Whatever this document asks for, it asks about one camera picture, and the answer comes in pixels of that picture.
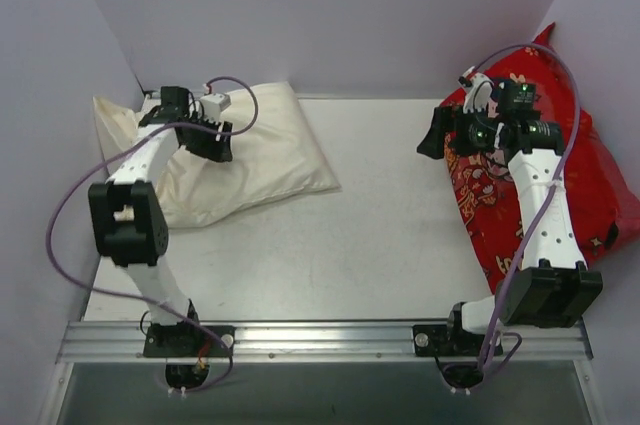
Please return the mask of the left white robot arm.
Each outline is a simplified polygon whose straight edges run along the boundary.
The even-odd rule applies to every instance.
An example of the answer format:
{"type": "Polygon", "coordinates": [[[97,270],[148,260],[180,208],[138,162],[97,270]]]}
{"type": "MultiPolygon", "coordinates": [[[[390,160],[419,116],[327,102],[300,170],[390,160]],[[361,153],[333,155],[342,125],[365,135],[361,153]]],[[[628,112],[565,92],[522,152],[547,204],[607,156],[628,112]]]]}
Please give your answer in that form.
{"type": "Polygon", "coordinates": [[[211,162],[232,160],[232,125],[210,115],[227,100],[216,95],[211,105],[197,106],[188,89],[162,87],[159,104],[138,124],[137,150],[106,182],[93,184],[88,191],[99,254],[111,259],[151,301],[149,344],[180,356],[193,355],[208,340],[195,325],[198,317],[192,301],[166,264],[169,229],[155,186],[180,148],[211,162]]]}

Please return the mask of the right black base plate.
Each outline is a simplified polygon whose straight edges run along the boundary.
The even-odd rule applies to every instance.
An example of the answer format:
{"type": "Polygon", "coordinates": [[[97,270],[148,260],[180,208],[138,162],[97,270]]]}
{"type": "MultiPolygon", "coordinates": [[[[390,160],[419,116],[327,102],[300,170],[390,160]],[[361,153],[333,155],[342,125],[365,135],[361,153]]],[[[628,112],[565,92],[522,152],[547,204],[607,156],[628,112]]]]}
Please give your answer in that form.
{"type": "Polygon", "coordinates": [[[418,357],[477,357],[485,336],[445,324],[412,327],[414,354],[418,357]]]}

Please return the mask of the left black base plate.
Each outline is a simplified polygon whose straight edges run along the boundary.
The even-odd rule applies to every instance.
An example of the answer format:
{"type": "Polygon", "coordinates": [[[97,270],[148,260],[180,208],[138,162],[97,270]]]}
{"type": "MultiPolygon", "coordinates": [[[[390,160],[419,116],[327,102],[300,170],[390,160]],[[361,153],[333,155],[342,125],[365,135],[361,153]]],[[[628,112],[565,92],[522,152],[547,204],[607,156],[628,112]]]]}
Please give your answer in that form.
{"type": "Polygon", "coordinates": [[[145,358],[227,358],[233,351],[236,329],[230,325],[206,326],[220,339],[228,335],[225,348],[209,334],[188,324],[151,324],[146,332],[145,358]]]}

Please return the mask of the aluminium mounting rail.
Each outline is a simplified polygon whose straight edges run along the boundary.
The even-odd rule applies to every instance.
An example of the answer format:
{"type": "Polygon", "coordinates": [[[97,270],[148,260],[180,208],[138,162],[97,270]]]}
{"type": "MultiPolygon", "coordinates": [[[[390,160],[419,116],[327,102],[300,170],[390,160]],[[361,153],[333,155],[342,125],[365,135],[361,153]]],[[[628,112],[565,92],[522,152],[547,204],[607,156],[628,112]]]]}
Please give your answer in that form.
{"type": "MultiPolygon", "coordinates": [[[[81,321],[67,326],[58,360],[61,363],[179,363],[198,359],[225,364],[416,362],[438,357],[414,354],[412,327],[445,324],[442,320],[334,322],[214,322],[235,331],[227,358],[145,358],[146,333],[136,321],[81,321]]],[[[476,357],[442,357],[441,362],[472,362],[476,357]]]]}

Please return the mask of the cream pillowcase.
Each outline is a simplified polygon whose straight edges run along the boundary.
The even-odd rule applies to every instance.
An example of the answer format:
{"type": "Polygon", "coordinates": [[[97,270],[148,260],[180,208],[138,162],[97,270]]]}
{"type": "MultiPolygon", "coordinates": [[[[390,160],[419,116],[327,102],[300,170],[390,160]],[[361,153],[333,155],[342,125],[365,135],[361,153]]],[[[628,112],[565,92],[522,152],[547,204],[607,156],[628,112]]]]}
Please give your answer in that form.
{"type": "Polygon", "coordinates": [[[253,206],[340,187],[288,83],[235,90],[230,98],[225,120],[237,128],[257,121],[232,138],[229,163],[185,149],[174,154],[156,186],[172,229],[202,228],[253,206]]]}

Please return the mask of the red cartoon print bag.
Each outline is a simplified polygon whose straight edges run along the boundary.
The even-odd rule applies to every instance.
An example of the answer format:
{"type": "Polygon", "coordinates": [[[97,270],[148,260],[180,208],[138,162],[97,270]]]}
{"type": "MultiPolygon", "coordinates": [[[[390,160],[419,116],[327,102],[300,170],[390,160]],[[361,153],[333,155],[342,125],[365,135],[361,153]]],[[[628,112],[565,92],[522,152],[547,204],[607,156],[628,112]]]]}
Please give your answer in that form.
{"type": "MultiPolygon", "coordinates": [[[[531,47],[517,50],[486,71],[496,83],[529,82],[536,86],[536,110],[556,122],[568,136],[574,97],[566,73],[547,54],[531,47]]],[[[572,226],[587,264],[593,267],[608,252],[639,237],[639,200],[627,187],[613,156],[581,111],[576,142],[565,166],[572,226]]],[[[461,157],[446,135],[444,159],[461,220],[491,289],[511,266],[523,229],[516,188],[500,152],[461,157]]]]}

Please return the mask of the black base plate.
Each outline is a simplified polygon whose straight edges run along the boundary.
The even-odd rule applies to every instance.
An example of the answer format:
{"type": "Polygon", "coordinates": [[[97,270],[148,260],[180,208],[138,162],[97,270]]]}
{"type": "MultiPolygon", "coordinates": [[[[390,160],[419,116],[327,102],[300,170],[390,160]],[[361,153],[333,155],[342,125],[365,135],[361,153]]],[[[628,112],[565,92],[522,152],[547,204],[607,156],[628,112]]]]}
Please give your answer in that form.
{"type": "Polygon", "coordinates": [[[412,327],[414,354],[418,357],[477,357],[485,336],[445,324],[412,327]]]}
{"type": "Polygon", "coordinates": [[[227,358],[233,351],[236,329],[230,325],[206,326],[220,339],[228,335],[225,348],[209,334],[188,324],[151,324],[146,332],[145,358],[227,358]]]}

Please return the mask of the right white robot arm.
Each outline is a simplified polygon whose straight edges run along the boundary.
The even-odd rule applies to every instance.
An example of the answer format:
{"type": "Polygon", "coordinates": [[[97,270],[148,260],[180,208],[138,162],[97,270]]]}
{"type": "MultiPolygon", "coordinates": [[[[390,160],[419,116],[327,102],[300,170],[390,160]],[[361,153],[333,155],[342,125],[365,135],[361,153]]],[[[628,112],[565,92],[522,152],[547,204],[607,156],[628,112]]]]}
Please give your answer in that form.
{"type": "Polygon", "coordinates": [[[489,117],[458,106],[438,107],[418,153],[445,155],[445,137],[455,151],[500,150],[515,184],[524,236],[494,296],[459,303],[454,322],[443,330],[446,347],[465,354],[480,335],[493,337],[502,326],[570,328],[603,289],[602,276],[589,270],[575,238],[564,165],[568,157],[561,128],[535,110],[512,110],[489,117]]]}

